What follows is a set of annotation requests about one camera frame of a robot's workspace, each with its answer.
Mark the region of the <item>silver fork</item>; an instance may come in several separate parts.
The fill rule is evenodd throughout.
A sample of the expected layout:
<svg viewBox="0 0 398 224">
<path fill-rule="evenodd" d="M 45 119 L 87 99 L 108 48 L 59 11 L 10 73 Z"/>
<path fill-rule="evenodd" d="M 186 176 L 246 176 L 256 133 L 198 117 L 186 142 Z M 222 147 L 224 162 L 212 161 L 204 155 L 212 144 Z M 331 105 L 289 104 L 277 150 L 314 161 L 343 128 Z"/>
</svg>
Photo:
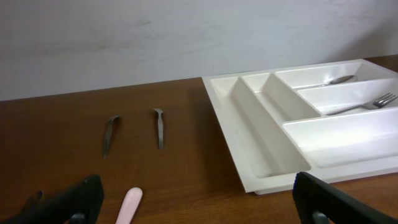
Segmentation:
<svg viewBox="0 0 398 224">
<path fill-rule="evenodd" d="M 348 108 L 332 111 L 332 112 L 326 113 L 326 115 L 332 116 L 332 115 L 336 115 L 336 114 L 345 113 L 347 111 L 355 110 L 358 108 L 363 108 L 366 110 L 378 110 L 380 108 L 385 107 L 389 103 L 392 103 L 396 99 L 397 99 L 396 95 L 394 95 L 392 93 L 387 93 L 387 94 L 382 95 L 379 98 L 375 99 L 374 101 L 369 101 L 369 102 L 361 104 L 361 105 L 351 106 Z"/>
</svg>

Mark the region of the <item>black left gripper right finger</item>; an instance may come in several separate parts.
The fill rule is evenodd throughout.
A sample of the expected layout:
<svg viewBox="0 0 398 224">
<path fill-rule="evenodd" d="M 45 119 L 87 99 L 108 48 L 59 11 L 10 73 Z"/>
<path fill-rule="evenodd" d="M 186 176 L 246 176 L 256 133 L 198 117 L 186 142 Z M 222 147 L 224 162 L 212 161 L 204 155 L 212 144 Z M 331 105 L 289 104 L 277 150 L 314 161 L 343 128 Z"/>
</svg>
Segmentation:
<svg viewBox="0 0 398 224">
<path fill-rule="evenodd" d="M 296 174 L 292 195 L 301 223 L 397 224 L 397 219 L 373 209 L 307 172 Z"/>
</svg>

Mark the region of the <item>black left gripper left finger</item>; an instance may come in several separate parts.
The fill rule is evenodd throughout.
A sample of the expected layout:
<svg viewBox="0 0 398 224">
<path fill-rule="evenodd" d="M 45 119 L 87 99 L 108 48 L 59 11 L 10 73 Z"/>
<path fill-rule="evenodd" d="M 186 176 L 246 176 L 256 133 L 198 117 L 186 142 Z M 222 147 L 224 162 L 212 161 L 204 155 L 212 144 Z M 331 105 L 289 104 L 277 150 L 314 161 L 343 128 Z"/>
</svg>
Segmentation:
<svg viewBox="0 0 398 224">
<path fill-rule="evenodd" d="M 95 224 L 104 200 L 101 177 L 91 174 L 68 188 L 43 199 L 37 207 L 3 220 L 1 224 Z"/>
</svg>

